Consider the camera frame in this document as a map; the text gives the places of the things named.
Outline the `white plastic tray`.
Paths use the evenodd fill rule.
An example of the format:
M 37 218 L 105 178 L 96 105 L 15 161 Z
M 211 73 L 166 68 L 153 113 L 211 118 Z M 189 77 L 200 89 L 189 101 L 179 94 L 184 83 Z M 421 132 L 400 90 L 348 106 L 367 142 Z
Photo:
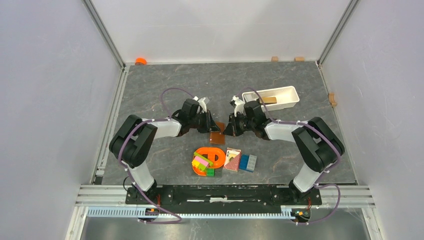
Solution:
M 294 86 L 284 86 L 256 91 L 244 89 L 241 91 L 241 96 L 245 103 L 257 102 L 260 104 L 263 111 L 265 108 L 260 101 L 261 97 L 268 111 L 277 111 L 294 107 L 299 101 L 299 95 Z

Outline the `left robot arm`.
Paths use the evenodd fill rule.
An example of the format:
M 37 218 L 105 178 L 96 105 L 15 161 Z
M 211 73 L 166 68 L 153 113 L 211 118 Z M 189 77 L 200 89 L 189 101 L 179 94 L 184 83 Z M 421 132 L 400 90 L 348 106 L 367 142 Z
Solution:
M 162 119 L 147 119 L 129 115 L 108 145 L 109 151 L 128 173 L 138 189 L 138 197 L 145 204 L 157 198 L 156 180 L 146 163 L 153 141 L 160 138 L 181 137 L 191 129 L 201 134 L 220 132 L 207 109 L 207 98 L 186 99 L 181 109 Z

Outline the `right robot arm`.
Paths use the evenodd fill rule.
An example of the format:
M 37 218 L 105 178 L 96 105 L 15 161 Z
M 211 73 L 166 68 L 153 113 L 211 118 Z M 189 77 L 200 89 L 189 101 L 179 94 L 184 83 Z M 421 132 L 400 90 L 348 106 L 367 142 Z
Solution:
M 230 104 L 234 112 L 229 115 L 224 135 L 238 137 L 253 132 L 263 140 L 281 140 L 296 144 L 304 164 L 289 183 L 289 199 L 302 204 L 309 198 L 322 173 L 338 163 L 345 147 L 320 117 L 309 121 L 282 121 L 266 116 L 261 104 L 252 100 L 243 102 L 234 97 Z

